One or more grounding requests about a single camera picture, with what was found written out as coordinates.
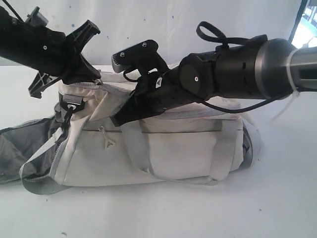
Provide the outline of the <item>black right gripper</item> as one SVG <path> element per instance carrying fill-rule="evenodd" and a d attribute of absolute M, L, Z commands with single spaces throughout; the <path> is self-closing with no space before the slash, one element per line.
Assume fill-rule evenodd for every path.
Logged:
<path fill-rule="evenodd" d="M 158 116 L 169 109 L 188 104 L 188 95 L 181 89 L 177 74 L 164 74 L 160 87 L 156 88 L 158 74 L 140 76 L 134 95 L 110 117 L 114 126 Z"/>

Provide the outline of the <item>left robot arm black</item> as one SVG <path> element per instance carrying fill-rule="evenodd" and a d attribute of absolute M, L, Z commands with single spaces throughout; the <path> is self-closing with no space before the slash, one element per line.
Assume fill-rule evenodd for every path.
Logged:
<path fill-rule="evenodd" d="M 82 55 L 91 38 L 100 33 L 96 24 L 87 20 L 68 35 L 47 27 L 48 20 L 36 7 L 26 21 L 0 9 L 0 56 L 37 70 L 28 88 L 31 97 L 42 93 L 58 81 L 97 83 L 100 72 Z"/>

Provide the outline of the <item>right robot arm black grey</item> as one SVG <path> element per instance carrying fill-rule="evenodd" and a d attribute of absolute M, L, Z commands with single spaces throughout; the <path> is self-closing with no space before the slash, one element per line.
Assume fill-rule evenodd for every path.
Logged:
<path fill-rule="evenodd" d="M 215 96 L 258 99 L 263 106 L 317 89 L 316 48 L 297 49 L 284 39 L 260 35 L 238 44 L 222 39 L 216 50 L 191 53 L 173 69 L 158 48 L 156 41 L 145 40 L 112 56 L 115 72 L 140 73 L 129 99 L 111 117 L 115 126 Z"/>

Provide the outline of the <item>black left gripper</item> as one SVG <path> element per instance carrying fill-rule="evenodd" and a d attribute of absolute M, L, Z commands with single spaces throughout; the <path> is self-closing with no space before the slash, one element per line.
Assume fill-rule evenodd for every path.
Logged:
<path fill-rule="evenodd" d="M 28 88 L 30 96 L 41 98 L 42 92 L 60 80 L 64 84 L 98 82 L 101 74 L 85 59 L 82 50 L 99 33 L 96 24 L 86 21 L 67 35 L 60 45 L 44 45 L 38 73 Z"/>

